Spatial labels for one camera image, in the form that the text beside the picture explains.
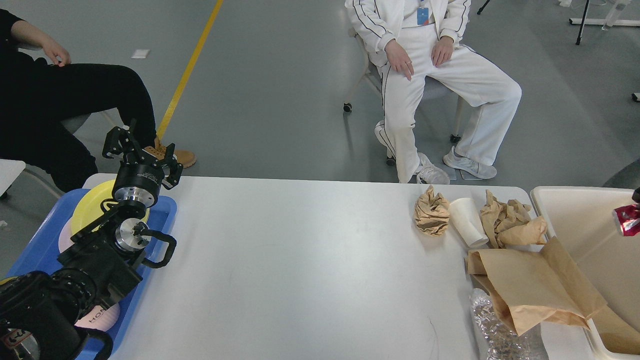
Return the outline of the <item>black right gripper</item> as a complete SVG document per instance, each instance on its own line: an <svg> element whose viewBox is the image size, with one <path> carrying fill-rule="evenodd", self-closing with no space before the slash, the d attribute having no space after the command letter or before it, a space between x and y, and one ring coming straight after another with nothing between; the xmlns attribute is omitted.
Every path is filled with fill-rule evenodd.
<svg viewBox="0 0 640 360"><path fill-rule="evenodd" d="M640 203L640 187L637 187L637 188L634 190L634 192L633 192L633 194L632 194L632 196L631 196L631 199L632 199L632 200L633 200L633 202L635 202L635 203L638 203L638 204Z"/></svg>

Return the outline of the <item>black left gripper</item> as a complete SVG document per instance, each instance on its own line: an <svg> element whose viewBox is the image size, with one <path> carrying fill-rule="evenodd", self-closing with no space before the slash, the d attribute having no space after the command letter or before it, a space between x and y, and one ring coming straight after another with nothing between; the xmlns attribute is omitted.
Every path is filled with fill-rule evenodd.
<svg viewBox="0 0 640 360"><path fill-rule="evenodd" d="M121 162L112 189L112 198L118 202L137 201L146 208L153 207L160 187L171 190L178 186L184 166L174 154L175 144L165 150L161 168L151 166L151 158L136 141L132 131L137 120L132 119L128 129L114 126L105 137L102 148L104 158L119 158Z"/></svg>

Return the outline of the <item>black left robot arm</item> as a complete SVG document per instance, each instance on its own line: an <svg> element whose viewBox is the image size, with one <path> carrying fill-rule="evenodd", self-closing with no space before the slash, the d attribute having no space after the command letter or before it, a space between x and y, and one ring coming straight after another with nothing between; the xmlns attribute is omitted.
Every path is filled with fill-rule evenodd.
<svg viewBox="0 0 640 360"><path fill-rule="evenodd" d="M140 265L158 269L169 264L177 246L171 235L143 221L160 189L178 185L183 165L174 144L158 159L142 150L133 131L114 127L107 133L103 156L120 155L111 196L102 214L71 237L58 255L53 274L32 271L1 284L1 358L3 360L75 360L90 338L102 342L97 360L107 360L114 340L103 331L77 326L96 306L109 309L128 296L143 278Z"/></svg>

